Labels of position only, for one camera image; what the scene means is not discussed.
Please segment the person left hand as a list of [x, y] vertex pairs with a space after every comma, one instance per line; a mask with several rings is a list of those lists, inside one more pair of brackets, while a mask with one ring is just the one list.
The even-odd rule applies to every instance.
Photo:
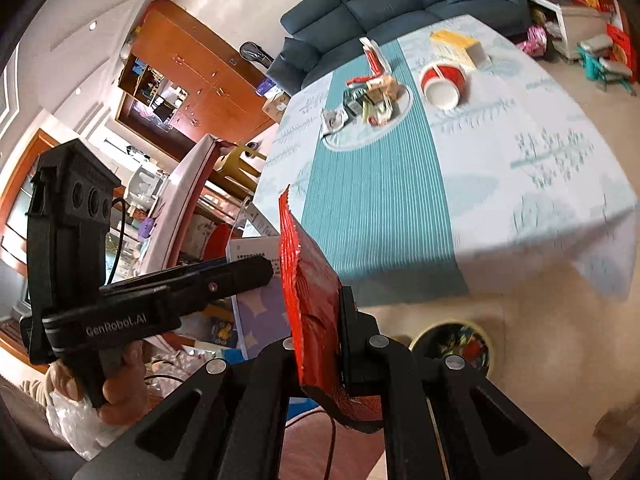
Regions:
[[[122, 352], [118, 372], [107, 378], [102, 387], [106, 403], [98, 409], [102, 422], [112, 426], [130, 427], [149, 411], [148, 387], [144, 381], [143, 342], [128, 344]], [[67, 399], [80, 401], [85, 390], [73, 372], [61, 361], [49, 366], [53, 389]]]

